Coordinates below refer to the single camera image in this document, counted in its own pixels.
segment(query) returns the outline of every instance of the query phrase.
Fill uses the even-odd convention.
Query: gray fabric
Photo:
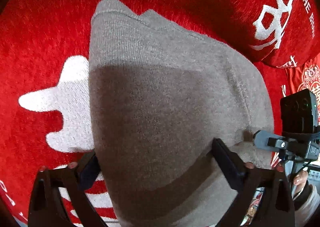
[[[214,137],[269,165],[270,153],[244,142],[273,131],[266,87],[229,46],[103,0],[89,71],[95,150],[121,226],[217,223],[236,192],[210,155]]]

